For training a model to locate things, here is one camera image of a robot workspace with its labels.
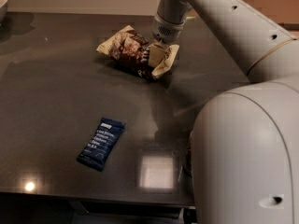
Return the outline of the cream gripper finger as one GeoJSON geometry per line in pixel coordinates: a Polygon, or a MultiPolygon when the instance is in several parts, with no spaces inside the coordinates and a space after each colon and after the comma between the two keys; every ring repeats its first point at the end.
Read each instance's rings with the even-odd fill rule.
{"type": "Polygon", "coordinates": [[[167,50],[167,45],[161,42],[155,42],[150,45],[149,48],[149,61],[150,67],[156,67],[164,57],[167,50]]]}

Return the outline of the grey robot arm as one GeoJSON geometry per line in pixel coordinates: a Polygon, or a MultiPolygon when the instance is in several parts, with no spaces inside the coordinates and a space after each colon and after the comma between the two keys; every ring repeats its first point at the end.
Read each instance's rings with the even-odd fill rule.
{"type": "Polygon", "coordinates": [[[299,41],[242,0],[160,0],[174,42],[195,10],[249,79],[201,109],[191,133],[198,224],[299,224],[299,41]]]}

